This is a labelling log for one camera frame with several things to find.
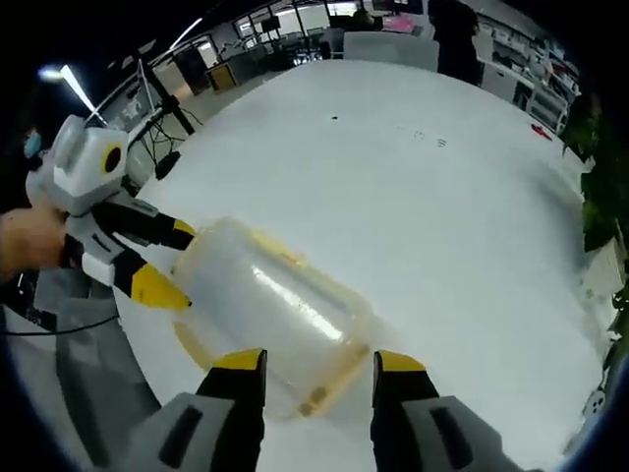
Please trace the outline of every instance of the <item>desk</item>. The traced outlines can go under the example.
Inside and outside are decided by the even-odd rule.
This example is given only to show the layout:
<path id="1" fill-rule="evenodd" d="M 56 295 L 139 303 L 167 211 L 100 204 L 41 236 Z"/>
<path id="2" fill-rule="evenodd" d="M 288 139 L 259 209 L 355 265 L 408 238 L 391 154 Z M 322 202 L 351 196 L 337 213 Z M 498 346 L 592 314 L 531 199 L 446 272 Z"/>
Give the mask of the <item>desk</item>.
<path id="1" fill-rule="evenodd" d="M 139 197 L 196 228 L 232 215 L 303 253 L 371 301 L 396 335 L 378 348 L 425 362 L 439 391 L 497 428 L 520 465 L 554 465 L 601 360 L 572 291 L 581 200 L 562 142 L 533 122 L 421 69 L 316 61 L 210 119 Z M 179 256 L 130 246 L 164 273 Z M 203 372 L 173 314 L 119 291 L 116 301 L 157 399 L 195 391 Z M 267 420 L 257 471 L 374 471 L 370 395 L 341 398 L 326 419 Z"/>

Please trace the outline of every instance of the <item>white table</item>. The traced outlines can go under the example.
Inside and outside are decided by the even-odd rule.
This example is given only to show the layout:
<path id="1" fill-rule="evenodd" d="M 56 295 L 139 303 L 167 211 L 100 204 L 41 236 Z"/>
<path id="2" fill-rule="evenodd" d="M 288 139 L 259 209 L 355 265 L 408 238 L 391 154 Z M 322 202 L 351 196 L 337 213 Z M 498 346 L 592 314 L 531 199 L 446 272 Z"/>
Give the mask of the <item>white table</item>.
<path id="1" fill-rule="evenodd" d="M 600 358 L 574 290 L 581 200 L 564 166 L 578 164 L 532 123 L 420 69 L 314 62 L 212 118 L 140 198 L 197 228 L 233 215 L 303 252 L 372 302 L 396 334 L 378 347 L 425 362 L 515 460 L 546 466 L 576 431 Z M 178 256 L 140 252 L 166 273 Z M 159 401 L 196 390 L 203 372 L 172 315 L 116 300 Z M 257 470 L 375 470 L 369 389 L 356 395 L 330 419 L 267 421 Z"/>

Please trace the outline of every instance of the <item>clear plastic jug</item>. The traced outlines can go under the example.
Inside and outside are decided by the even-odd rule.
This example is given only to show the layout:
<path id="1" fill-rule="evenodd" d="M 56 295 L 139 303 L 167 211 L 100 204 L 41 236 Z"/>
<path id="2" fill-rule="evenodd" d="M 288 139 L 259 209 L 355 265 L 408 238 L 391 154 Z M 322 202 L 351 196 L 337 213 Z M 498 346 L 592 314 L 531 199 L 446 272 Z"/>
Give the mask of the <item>clear plastic jug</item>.
<path id="1" fill-rule="evenodd" d="M 301 256 L 232 218 L 201 231 L 174 269 L 193 301 L 174 323 L 203 369 L 231 351 L 268 351 L 266 412 L 320 415 L 372 354 L 370 305 Z"/>

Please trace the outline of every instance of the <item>plastic container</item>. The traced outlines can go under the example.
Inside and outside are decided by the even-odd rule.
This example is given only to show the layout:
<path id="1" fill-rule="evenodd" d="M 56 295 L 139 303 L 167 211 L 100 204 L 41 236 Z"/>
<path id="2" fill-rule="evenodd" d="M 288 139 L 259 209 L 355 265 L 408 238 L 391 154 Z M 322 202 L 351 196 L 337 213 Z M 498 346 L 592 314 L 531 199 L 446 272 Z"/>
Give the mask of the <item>plastic container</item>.
<path id="1" fill-rule="evenodd" d="M 174 277 L 193 301 L 175 331 L 202 368 L 227 352 L 268 351 L 266 412 L 273 417 L 322 414 L 371 358 L 370 305 L 232 218 L 198 234 Z"/>

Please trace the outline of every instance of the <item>red object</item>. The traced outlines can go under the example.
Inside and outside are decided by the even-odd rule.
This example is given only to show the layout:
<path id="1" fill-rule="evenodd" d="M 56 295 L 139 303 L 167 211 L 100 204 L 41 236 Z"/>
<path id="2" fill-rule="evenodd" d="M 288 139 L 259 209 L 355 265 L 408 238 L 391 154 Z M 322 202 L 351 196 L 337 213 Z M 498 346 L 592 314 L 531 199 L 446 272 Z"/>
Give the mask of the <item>red object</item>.
<path id="1" fill-rule="evenodd" d="M 538 135 L 544 136 L 547 140 L 552 141 L 550 135 L 546 132 L 546 130 L 540 125 L 531 125 L 533 131 L 535 131 Z"/>

